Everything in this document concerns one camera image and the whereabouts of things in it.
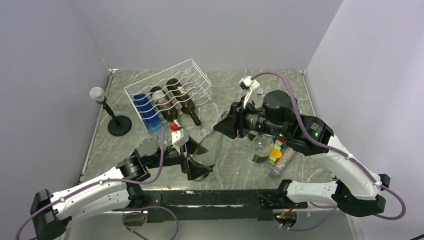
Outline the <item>labelled dark wine bottle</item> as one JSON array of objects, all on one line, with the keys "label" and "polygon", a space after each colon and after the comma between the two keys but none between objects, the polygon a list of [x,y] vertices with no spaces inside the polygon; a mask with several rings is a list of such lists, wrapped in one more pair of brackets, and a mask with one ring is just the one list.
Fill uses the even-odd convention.
[{"label": "labelled dark wine bottle", "polygon": [[178,120],[179,113],[164,90],[159,86],[154,86],[151,88],[149,93],[151,94],[151,99],[155,103],[155,106],[159,109],[163,118],[166,121],[181,127],[182,125]]}]

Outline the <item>blue glass bottle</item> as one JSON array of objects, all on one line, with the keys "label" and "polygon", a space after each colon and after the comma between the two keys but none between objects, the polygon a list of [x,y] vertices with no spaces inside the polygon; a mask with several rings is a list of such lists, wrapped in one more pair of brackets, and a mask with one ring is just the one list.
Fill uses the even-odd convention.
[{"label": "blue glass bottle", "polygon": [[148,133],[156,140],[161,139],[164,125],[150,98],[144,93],[136,94],[133,96],[133,103]]}]

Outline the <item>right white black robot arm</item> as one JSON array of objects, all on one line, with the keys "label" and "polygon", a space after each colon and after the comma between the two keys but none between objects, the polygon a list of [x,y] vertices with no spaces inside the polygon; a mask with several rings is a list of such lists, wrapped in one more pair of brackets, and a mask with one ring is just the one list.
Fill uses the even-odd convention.
[{"label": "right white black robot arm", "polygon": [[325,183],[282,180],[275,196],[283,208],[303,202],[321,203],[354,217],[381,214],[385,209],[386,200],[380,192],[389,186],[390,177],[373,173],[335,152],[342,144],[333,130],[315,116],[296,119],[293,101],[282,90],[267,93],[260,108],[243,100],[232,103],[228,115],[213,128],[230,139],[242,138],[250,131],[283,137],[289,148],[336,176],[336,180]]}]

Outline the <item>dark green wine bottle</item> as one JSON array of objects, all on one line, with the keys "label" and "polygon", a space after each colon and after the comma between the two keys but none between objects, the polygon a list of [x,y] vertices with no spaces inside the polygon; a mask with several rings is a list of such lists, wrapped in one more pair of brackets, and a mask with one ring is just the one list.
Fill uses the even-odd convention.
[{"label": "dark green wine bottle", "polygon": [[181,105],[181,111],[184,114],[188,114],[193,120],[196,126],[200,126],[202,124],[198,115],[195,113],[195,103],[191,99],[191,96],[184,89],[183,85],[176,78],[171,78],[166,82],[167,90],[175,97],[175,99]]}]

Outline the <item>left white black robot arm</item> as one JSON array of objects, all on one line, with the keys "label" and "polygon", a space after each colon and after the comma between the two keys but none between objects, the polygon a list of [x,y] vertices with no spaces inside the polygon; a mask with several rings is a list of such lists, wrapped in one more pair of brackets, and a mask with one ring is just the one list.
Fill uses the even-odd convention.
[{"label": "left white black robot arm", "polygon": [[141,186],[153,183],[149,169],[180,165],[189,180],[200,177],[203,166],[194,156],[211,150],[192,138],[177,140],[177,146],[159,144],[148,138],[133,153],[102,175],[66,190],[40,190],[30,214],[37,240],[55,240],[72,224],[111,210],[139,209],[144,201]]}]

